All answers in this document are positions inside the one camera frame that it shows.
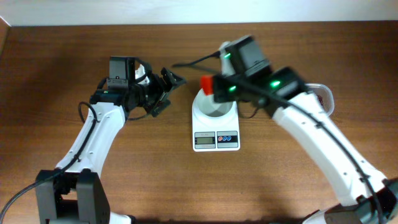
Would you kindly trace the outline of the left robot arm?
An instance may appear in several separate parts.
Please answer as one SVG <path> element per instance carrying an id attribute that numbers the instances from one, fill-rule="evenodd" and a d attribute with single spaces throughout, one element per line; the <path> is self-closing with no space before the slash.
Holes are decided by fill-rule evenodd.
<path id="1" fill-rule="evenodd" d="M 130 112 L 143 108 L 156 117 L 170 105 L 171 92 L 186 79 L 163 68 L 157 75 L 137 57 L 110 57 L 109 76 L 100 81 L 89 102 L 83 127 L 54 170 L 37 175 L 37 206 L 41 223 L 125 223 L 136 218 L 111 211 L 100 177 L 111 145 Z"/>

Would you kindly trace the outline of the orange measuring scoop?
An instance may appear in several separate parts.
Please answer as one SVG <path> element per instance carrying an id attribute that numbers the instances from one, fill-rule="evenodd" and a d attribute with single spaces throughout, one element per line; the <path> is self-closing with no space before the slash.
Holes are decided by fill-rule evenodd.
<path id="1" fill-rule="evenodd" d="M 213 95 L 213 76 L 204 75 L 200 78 L 200 86 L 206 96 Z"/>

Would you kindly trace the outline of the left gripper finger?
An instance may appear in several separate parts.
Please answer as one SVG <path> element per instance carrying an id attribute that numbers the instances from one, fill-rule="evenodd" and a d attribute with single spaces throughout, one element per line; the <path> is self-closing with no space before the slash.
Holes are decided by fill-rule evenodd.
<path id="1" fill-rule="evenodd" d="M 168 106 L 170 106 L 170 104 L 171 104 L 170 100 L 164 100 L 158 102 L 157 105 L 153 107 L 152 111 L 150 112 L 150 115 L 154 118 L 157 117 L 158 115 L 161 114 L 161 112 L 163 112 L 163 110 L 165 110 Z"/>
<path id="2" fill-rule="evenodd" d="M 160 78 L 160 89 L 162 92 L 171 92 L 174 89 L 184 85 L 187 83 L 184 77 L 181 77 L 168 68 L 163 68 L 160 71 L 161 78 Z"/>

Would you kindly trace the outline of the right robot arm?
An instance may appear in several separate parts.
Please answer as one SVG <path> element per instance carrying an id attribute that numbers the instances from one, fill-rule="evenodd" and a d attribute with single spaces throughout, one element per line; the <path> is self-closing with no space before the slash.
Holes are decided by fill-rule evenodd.
<path id="1" fill-rule="evenodd" d="M 305 150 L 338 199 L 304 223 L 387 223 L 397 217 L 397 180 L 370 164 L 338 129 L 292 68 L 271 68 L 254 37 L 246 35 L 219 48 L 221 73 L 212 78 L 218 103 L 247 101 L 263 109 Z"/>

